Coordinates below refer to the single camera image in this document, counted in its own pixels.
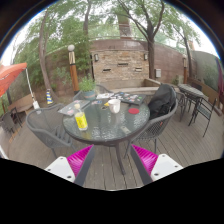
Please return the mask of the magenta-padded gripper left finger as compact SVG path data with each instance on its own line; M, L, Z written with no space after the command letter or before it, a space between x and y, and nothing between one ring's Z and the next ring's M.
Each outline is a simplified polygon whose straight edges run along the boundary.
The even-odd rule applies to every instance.
M46 168L46 171L82 186L94 155L94 146L89 145L68 157L58 157Z

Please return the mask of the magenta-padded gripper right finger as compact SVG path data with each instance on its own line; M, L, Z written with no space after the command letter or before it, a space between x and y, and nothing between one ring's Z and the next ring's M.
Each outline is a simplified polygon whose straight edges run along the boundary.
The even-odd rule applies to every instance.
M157 155L134 144L131 145L130 154L144 185L182 169L182 166L167 154Z

